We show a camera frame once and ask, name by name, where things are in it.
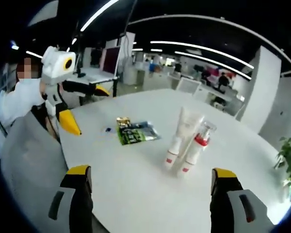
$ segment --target ceiling light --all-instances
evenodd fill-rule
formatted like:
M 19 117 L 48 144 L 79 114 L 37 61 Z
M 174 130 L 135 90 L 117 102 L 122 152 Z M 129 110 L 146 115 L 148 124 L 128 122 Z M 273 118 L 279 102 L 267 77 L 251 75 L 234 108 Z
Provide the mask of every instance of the ceiling light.
M 26 51 L 26 53 L 42 59 L 42 56 L 40 56 L 40 55 L 38 55 L 38 54 L 36 54 L 34 52 Z
M 117 3 L 119 0 L 111 0 L 107 2 L 103 7 L 101 7 L 92 17 L 83 25 L 81 28 L 81 32 L 83 32 L 99 15 L 101 15 L 105 10 L 107 10 L 110 6 Z
M 225 64 L 222 64 L 222 63 L 220 63 L 220 62 L 214 61 L 214 60 L 212 60 L 212 59 L 209 59 L 209 58 L 206 58 L 206 57 L 197 56 L 197 55 L 193 55 L 193 54 L 190 54 L 190 53 L 185 53 L 185 52 L 178 52 L 178 51 L 175 51 L 175 53 L 180 54 L 180 55 L 185 55 L 185 56 L 195 57 L 195 58 L 198 58 L 198 59 L 202 59 L 202 60 L 205 60 L 205 61 L 208 61 L 208 62 L 215 63 L 215 64 L 217 64 L 217 65 L 219 65 L 219 66 L 222 66 L 222 67 L 225 67 L 225 68 L 227 68 L 227 69 L 230 69 L 230 70 L 234 71 L 235 73 L 238 73 L 238 74 L 240 74 L 240 75 L 246 77 L 247 79 L 251 80 L 251 77 L 249 77 L 248 75 L 246 75 L 246 74 L 244 74 L 244 73 L 242 73 L 242 72 L 240 72 L 240 71 L 238 71 L 238 70 L 236 70 L 236 69 L 234 69 L 234 68 L 232 68 L 232 67 L 229 67 L 229 66 L 227 66 L 227 65 L 225 65 Z
M 152 52 L 162 52 L 163 50 L 151 49 Z
M 18 50 L 19 47 L 18 47 L 17 45 L 12 45 L 12 49 L 14 49 L 14 50 Z
M 235 61 L 238 61 L 242 64 L 244 64 L 245 66 L 248 66 L 249 68 L 251 69 L 254 69 L 254 67 L 252 65 L 250 65 L 249 63 L 247 62 L 244 62 L 236 57 L 233 57 L 231 55 L 228 55 L 227 53 L 224 53 L 224 52 L 220 52 L 218 50 L 213 50 L 213 49 L 210 49 L 210 48 L 207 48 L 207 47 L 204 47 L 204 46 L 199 46 L 199 45 L 192 45 L 192 44 L 187 44 L 187 43 L 180 43 L 180 42 L 171 42 L 171 41 L 151 41 L 150 42 L 151 44 L 168 44 L 168 45 L 182 45 L 182 46 L 188 46 L 188 47 L 192 47 L 192 48 L 198 48 L 198 49 L 201 49 L 201 50 L 208 50 L 208 51 L 211 51 L 211 52 L 215 52 L 215 53 L 218 53 L 220 55 L 223 55 L 225 57 L 229 57 Z

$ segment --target potted plant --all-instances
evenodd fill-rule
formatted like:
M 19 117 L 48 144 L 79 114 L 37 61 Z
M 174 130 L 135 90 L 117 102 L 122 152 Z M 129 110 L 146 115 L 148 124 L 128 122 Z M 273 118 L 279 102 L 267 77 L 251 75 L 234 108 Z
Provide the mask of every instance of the potted plant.
M 277 155 L 277 163 L 275 169 L 286 169 L 286 179 L 282 180 L 283 186 L 291 192 L 291 137 L 282 137 L 283 142 L 280 152 Z

